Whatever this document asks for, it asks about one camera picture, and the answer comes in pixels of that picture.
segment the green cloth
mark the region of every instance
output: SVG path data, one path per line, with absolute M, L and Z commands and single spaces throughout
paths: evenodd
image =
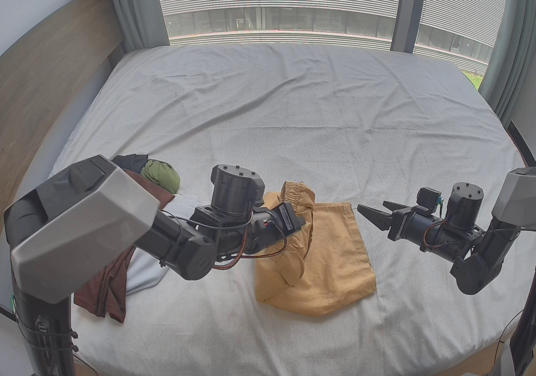
M 181 177 L 178 176 L 175 169 L 158 160 L 149 160 L 142 167 L 140 175 L 173 194 L 177 193 L 181 183 Z

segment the wooden bed frame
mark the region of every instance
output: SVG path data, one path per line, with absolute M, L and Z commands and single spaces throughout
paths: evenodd
M 74 0 L 33 27 L 0 56 L 2 212 L 13 201 L 54 121 L 122 41 L 111 0 Z M 497 342 L 437 376 L 488 372 L 496 346 Z M 94 374 L 84 364 L 76 367 L 78 376 Z M 536 365 L 531 365 L 525 374 L 536 375 Z

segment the mattress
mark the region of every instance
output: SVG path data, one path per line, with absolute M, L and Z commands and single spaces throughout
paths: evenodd
M 307 44 L 160 47 L 124 57 L 72 133 L 54 172 L 97 153 L 149 153 L 180 192 L 210 201 L 219 163 L 257 171 L 267 191 L 304 181 L 317 201 L 350 201 L 377 291 L 324 317 L 258 304 L 254 261 L 186 281 L 172 271 L 128 296 L 126 319 L 73 306 L 81 356 L 120 375 L 425 375 L 492 343 L 523 308 L 536 238 L 522 234 L 480 293 L 451 264 L 392 242 L 355 211 L 420 187 L 484 189 L 486 228 L 506 172 L 522 159 L 450 62 Z

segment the tan pants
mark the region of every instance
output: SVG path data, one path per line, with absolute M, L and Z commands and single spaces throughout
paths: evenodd
M 264 196 L 269 209 L 283 201 L 291 202 L 306 222 L 289 237 L 285 252 L 257 260 L 259 302 L 321 316 L 376 291 L 376 277 L 349 202 L 315 203 L 315 194 L 296 182 L 285 182 L 281 193 Z M 281 246 L 278 242 L 265 253 Z

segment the barcode label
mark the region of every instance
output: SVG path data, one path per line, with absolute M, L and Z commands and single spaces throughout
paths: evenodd
M 281 215 L 283 216 L 283 221 L 285 222 L 285 225 L 287 226 L 287 230 L 292 230 L 292 223 L 291 218 L 288 216 L 287 209 L 285 208 L 285 205 L 282 204 L 279 206 L 279 210 L 281 211 Z

